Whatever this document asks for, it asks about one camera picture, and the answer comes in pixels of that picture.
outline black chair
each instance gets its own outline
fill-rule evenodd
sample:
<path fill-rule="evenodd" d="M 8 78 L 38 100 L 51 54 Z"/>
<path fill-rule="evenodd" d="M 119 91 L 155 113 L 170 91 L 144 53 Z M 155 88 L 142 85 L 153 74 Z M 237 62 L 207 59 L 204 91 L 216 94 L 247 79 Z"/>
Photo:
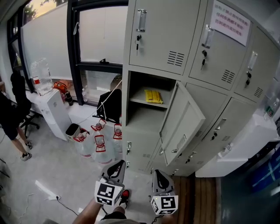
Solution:
<path fill-rule="evenodd" d="M 13 94 L 16 97 L 17 101 L 17 115 L 20 122 L 24 122 L 21 125 L 22 127 L 25 127 L 24 134 L 26 136 L 28 125 L 34 125 L 37 129 L 40 128 L 40 126 L 34 122 L 32 122 L 32 119 L 35 117 L 38 117 L 37 114 L 29 115 L 30 109 L 31 109 L 31 102 L 27 99 L 26 93 L 25 93 L 25 79 L 20 75 L 19 72 L 14 72 L 10 80 L 12 82 L 13 86 Z"/>

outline black shorts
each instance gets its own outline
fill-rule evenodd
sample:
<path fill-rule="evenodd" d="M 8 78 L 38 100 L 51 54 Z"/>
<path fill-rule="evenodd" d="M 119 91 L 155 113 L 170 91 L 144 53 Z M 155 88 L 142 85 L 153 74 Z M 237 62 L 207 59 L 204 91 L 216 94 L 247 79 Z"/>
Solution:
<path fill-rule="evenodd" d="M 109 215 L 106 215 L 102 220 L 104 219 L 126 219 L 126 216 L 121 212 L 113 212 Z"/>
<path fill-rule="evenodd" d="M 18 130 L 14 126 L 2 126 L 5 134 L 9 137 L 11 140 L 15 140 L 15 138 L 18 136 Z"/>

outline floor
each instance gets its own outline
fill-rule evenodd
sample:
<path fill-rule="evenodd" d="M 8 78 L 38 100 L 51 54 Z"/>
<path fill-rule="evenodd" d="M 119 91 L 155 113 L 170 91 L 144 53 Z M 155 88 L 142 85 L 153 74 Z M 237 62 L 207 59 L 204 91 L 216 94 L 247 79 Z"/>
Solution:
<path fill-rule="evenodd" d="M 279 223 L 280 196 L 270 196 L 279 180 L 262 191 L 252 193 L 248 177 L 256 167 L 242 167 L 221 178 L 221 224 L 276 224 Z"/>
<path fill-rule="evenodd" d="M 0 175 L 0 184 L 4 188 L 0 191 L 0 213 L 7 224 L 40 224 L 46 218 L 60 224 L 72 223 L 76 215 L 56 200 L 48 200 L 48 194 L 41 191 L 35 182 L 60 195 L 60 201 L 77 213 L 94 197 L 95 181 L 102 167 L 92 159 L 78 155 L 72 142 L 56 138 L 43 118 L 34 121 L 41 128 L 30 130 L 29 139 L 33 141 L 30 160 L 20 160 L 20 154 L 7 136 L 0 144 L 0 158 L 7 163 L 4 165 L 0 162 L 0 166 L 10 175 L 10 178 Z M 0 129 L 0 140 L 3 134 Z M 131 203 L 126 211 L 128 218 L 146 223 L 154 219 L 155 214 L 148 199 L 151 181 L 150 175 L 126 170 L 124 184 L 132 191 Z M 25 212 L 27 200 L 27 212 L 19 219 Z M 105 210 L 110 213 L 112 208 L 105 206 Z"/>

